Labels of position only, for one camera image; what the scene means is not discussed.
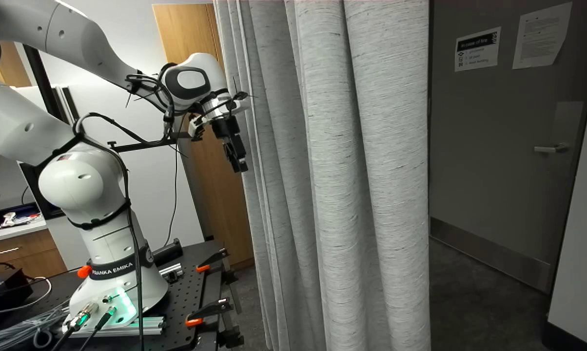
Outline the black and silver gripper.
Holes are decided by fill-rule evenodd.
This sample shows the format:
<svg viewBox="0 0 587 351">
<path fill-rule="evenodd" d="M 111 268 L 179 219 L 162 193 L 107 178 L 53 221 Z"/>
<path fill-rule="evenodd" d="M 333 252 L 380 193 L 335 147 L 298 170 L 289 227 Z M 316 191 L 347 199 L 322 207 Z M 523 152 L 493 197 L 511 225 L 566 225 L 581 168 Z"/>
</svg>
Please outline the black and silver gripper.
<svg viewBox="0 0 587 351">
<path fill-rule="evenodd" d="M 226 90 L 218 90 L 203 108 L 205 121 L 213 127 L 214 137 L 224 143 L 226 158 L 236 172 L 248 172 L 246 147 L 236 119 L 236 112 L 246 98 L 246 92 L 230 96 Z"/>
</svg>

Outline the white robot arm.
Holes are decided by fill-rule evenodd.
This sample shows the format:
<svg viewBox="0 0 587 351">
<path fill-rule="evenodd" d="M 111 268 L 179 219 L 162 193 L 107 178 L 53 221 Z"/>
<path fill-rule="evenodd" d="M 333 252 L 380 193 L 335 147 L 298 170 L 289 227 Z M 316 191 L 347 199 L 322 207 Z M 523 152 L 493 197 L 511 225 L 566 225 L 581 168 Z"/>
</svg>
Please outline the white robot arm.
<svg viewBox="0 0 587 351">
<path fill-rule="evenodd" d="M 187 123 L 193 137 L 213 127 L 226 147 L 240 147 L 236 112 L 244 96 L 228 90 L 222 65 L 209 53 L 193 53 L 150 76 L 115 53 L 101 26 L 62 0 L 0 0 L 0 43 L 4 39 L 45 51 L 152 104 L 168 133 L 179 123 Z M 115 291 L 140 312 L 168 295 L 131 205 L 129 170 L 115 151 L 0 82 L 0 154 L 37 168 L 41 195 L 84 238 L 92 273 L 70 297 L 72 314 Z"/>
</svg>

